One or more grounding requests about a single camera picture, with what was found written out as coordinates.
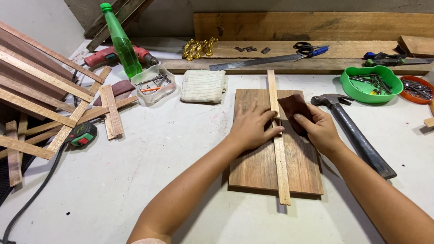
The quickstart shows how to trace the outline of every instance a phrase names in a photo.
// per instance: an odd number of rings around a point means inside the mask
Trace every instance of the orange plate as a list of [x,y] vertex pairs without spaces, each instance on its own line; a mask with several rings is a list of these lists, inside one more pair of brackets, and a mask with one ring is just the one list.
[[[415,77],[415,76],[403,76],[399,79],[400,80],[408,79],[411,81],[419,82],[421,85],[429,86],[431,88],[431,90],[434,91],[434,86],[432,86],[428,81],[426,81],[422,78]],[[410,102],[415,102],[415,103],[419,103],[419,104],[428,104],[431,102],[431,100],[424,100],[424,99],[420,99],[417,97],[413,97],[412,95],[406,93],[405,90],[403,90],[399,95],[401,95],[403,98],[407,99]]]

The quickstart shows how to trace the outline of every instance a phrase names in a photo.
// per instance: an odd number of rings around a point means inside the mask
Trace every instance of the hand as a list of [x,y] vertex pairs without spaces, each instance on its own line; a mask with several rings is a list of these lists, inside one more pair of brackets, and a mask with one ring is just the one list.
[[331,115],[312,104],[307,107],[315,124],[301,114],[294,114],[294,119],[306,129],[307,136],[316,148],[325,156],[347,148],[338,135]]
[[243,151],[259,147],[285,130],[283,126],[277,126],[264,132],[265,123],[276,116],[277,112],[257,104],[258,100],[255,99],[246,114],[243,114],[241,103],[238,104],[232,128],[226,137],[239,143]]

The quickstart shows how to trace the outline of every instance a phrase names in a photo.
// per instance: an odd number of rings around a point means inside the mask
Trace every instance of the work table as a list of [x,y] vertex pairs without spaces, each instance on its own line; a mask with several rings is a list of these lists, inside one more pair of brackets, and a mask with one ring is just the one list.
[[[77,60],[87,56],[85,45],[86,41],[73,55]],[[151,53],[159,59],[178,56]],[[108,141],[104,124],[96,123],[95,141],[67,149],[51,181],[14,226],[10,240],[125,243],[146,204],[229,133],[236,89],[267,89],[266,75],[228,75],[221,104],[182,103],[183,75],[175,77],[178,88],[168,97],[153,105],[139,98],[139,103],[120,110],[122,138]],[[126,78],[118,64],[105,84]],[[82,84],[90,82],[86,77]],[[276,83],[277,89],[303,91],[307,102],[325,93],[345,94],[335,75],[276,75]],[[398,174],[389,182],[434,217],[434,134],[423,124],[432,116],[429,107],[400,96],[381,106],[353,102],[343,107]],[[336,127],[353,149],[340,126]],[[228,191],[220,176],[172,243],[384,243],[336,168],[323,159],[324,195],[320,199],[293,197],[287,207],[280,206],[275,196]],[[36,158],[23,177],[23,188],[0,207],[1,235],[53,162],[54,158]]]

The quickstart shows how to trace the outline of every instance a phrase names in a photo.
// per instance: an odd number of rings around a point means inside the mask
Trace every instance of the hammer head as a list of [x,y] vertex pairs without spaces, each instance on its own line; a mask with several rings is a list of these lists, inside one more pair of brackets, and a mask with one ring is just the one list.
[[336,103],[343,103],[346,105],[351,105],[351,103],[348,102],[347,100],[354,101],[354,99],[349,97],[349,96],[344,96],[344,95],[340,95],[340,94],[324,94],[321,96],[312,97],[312,99],[310,100],[310,103],[312,103],[312,105],[316,105],[316,106],[317,105],[325,105],[328,108],[330,108],[332,106],[332,104],[336,104]]

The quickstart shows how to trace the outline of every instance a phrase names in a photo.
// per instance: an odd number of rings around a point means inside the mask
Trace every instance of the red power drill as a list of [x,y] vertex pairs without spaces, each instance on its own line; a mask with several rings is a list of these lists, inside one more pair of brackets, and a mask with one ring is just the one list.
[[[133,45],[134,52],[137,55],[139,62],[153,66],[158,64],[158,59],[152,56],[146,49]],[[84,63],[89,67],[94,67],[104,61],[111,61],[118,58],[118,54],[115,52],[113,46],[98,51],[89,57],[84,58]]]

